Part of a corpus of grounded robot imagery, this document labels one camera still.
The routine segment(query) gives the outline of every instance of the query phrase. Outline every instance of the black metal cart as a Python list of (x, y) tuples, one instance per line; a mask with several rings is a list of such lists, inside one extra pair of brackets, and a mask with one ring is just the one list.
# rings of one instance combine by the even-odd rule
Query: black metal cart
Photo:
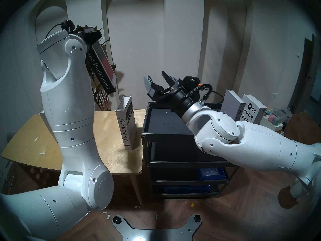
[[(141, 133), (143, 154), (151, 195), (163, 198), (218, 196), (238, 170), (238, 166), (206, 154), (195, 144), (192, 132), (167, 106), (149, 103)], [(226, 179), (200, 180), (198, 168), (221, 167)], [(166, 186), (201, 186), (208, 191), (168, 193)]]

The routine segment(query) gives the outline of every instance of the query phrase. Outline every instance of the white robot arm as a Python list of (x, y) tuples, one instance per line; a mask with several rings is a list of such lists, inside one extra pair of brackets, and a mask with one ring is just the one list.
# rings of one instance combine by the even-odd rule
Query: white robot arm
[(42, 104), (63, 157), (58, 186), (1, 195), (30, 236), (45, 240), (61, 235), (89, 211), (104, 209), (114, 190), (96, 147), (94, 99), (85, 65), (90, 44), (101, 34), (72, 30), (54, 33), (37, 46), (44, 74)]
[(197, 87), (197, 78), (177, 80), (164, 72), (162, 75), (171, 86), (167, 93), (150, 77), (145, 77), (148, 95), (156, 102), (166, 103), (181, 117), (203, 152), (245, 168), (293, 174), (299, 179), (291, 188), (294, 198), (309, 192), (312, 185), (320, 188), (321, 181), (314, 178), (321, 171), (321, 143), (306, 145), (261, 125), (235, 122), (223, 112), (204, 106), (209, 93), (199, 101), (198, 91), (204, 88), (211, 91), (210, 85)]

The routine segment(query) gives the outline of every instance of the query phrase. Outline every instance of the metal base plate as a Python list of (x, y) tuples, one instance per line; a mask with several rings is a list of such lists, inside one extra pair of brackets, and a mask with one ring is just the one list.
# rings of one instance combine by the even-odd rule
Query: metal base plate
[(138, 230), (133, 229), (122, 216), (113, 218), (113, 225), (123, 237), (123, 241), (192, 241), (192, 236), (202, 223), (198, 214), (193, 214), (186, 224), (178, 229)]

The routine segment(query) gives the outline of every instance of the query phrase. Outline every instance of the gray book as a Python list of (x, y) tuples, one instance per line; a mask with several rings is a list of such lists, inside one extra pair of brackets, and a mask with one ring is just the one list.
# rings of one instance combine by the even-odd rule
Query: gray book
[(230, 116), (234, 121), (240, 121), (245, 102), (234, 91), (226, 90), (221, 112)]

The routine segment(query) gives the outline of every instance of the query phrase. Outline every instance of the door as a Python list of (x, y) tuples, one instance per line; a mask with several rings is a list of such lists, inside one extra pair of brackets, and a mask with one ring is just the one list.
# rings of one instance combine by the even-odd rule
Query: door
[(313, 34), (312, 41), (305, 39), (303, 58), (297, 84), (289, 107), (292, 113), (303, 112), (310, 98), (319, 65), (320, 41)]

